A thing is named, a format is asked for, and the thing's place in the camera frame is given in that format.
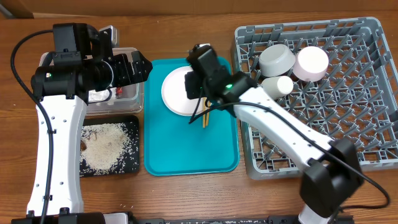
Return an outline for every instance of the brown table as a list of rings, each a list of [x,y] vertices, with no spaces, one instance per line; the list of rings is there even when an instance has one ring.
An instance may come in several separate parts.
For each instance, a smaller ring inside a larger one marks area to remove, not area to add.
[[[0,21],[0,223],[24,217],[34,183],[38,138],[35,106],[9,68],[13,47],[26,35],[50,29],[54,23],[85,22],[97,29],[112,24],[121,32],[121,47],[136,47],[149,60],[186,57],[187,50],[196,43],[211,43],[221,56],[230,59],[234,30],[239,26],[363,16],[374,16],[381,21],[393,57],[397,60],[397,11]],[[50,34],[35,37],[21,47],[16,65],[26,83],[34,74],[40,56],[53,48]],[[143,155],[143,115],[138,117]],[[397,223],[398,170],[368,174],[387,189],[392,204],[383,210],[352,210],[348,214],[354,215],[356,223]],[[132,210],[137,218],[266,217],[298,214],[303,205],[299,196],[300,179],[251,180],[246,175],[242,150],[238,167],[226,174],[154,177],[145,170],[141,156],[138,174],[84,178],[80,184],[86,212]],[[383,201],[378,190],[364,184],[346,204]]]

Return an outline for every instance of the dish rack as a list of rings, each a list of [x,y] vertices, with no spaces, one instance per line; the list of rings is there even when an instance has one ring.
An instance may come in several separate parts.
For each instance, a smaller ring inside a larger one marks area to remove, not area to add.
[[[322,48],[329,58],[325,77],[318,82],[294,81],[293,92],[278,104],[320,133],[351,139],[362,170],[398,167],[397,70],[376,18],[242,26],[235,30],[234,42],[234,72],[246,72],[258,82],[264,78],[259,55],[267,47],[285,44],[295,54],[307,46]],[[300,175],[265,135],[244,122],[241,130],[250,178]]]

